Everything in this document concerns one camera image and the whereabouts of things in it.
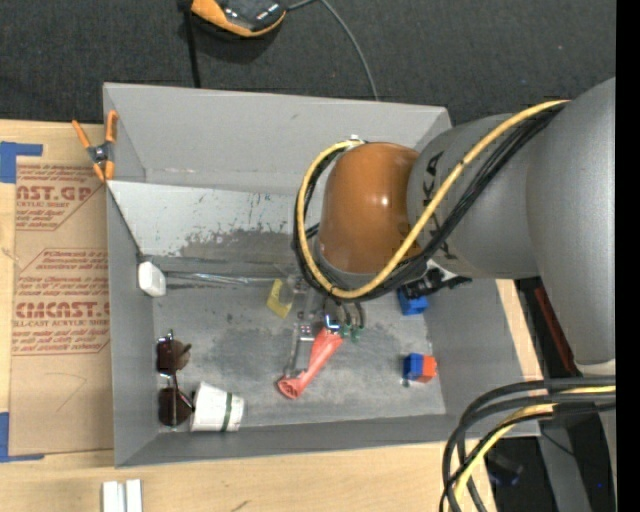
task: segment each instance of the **pink plastic object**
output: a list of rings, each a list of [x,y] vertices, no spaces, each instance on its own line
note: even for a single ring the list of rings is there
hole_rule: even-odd
[[[309,368],[295,378],[282,377],[278,381],[280,392],[292,400],[298,398],[340,345],[342,336],[322,329],[313,341]]]

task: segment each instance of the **white cup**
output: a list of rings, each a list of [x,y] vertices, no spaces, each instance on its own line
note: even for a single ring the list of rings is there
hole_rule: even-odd
[[[236,432],[244,413],[244,399],[201,382],[193,400],[191,431]]]

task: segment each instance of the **black floor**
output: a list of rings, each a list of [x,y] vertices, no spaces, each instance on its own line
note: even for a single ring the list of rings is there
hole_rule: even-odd
[[[616,73],[614,0],[329,2],[383,101],[446,106],[454,124],[573,98]],[[206,88],[371,97],[320,2],[264,40],[196,39]],[[175,0],[0,2],[0,118],[101,121],[105,81],[191,85]]]

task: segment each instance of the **white object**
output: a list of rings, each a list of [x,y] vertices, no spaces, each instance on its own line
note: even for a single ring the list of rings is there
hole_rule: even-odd
[[[597,364],[580,364],[574,361],[576,368],[580,370],[583,375],[615,375],[616,374],[616,359],[615,357],[604,363]]]
[[[167,294],[167,280],[158,267],[150,261],[138,265],[138,285],[140,289],[152,297]]]
[[[191,431],[236,432],[244,413],[244,399],[201,382],[193,400]]]
[[[104,482],[102,512],[142,512],[142,481]]]

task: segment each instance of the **cardboard sheet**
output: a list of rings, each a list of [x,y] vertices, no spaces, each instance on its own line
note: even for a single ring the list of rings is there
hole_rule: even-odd
[[[17,165],[9,453],[111,448],[104,185],[70,123],[2,127],[44,146]]]

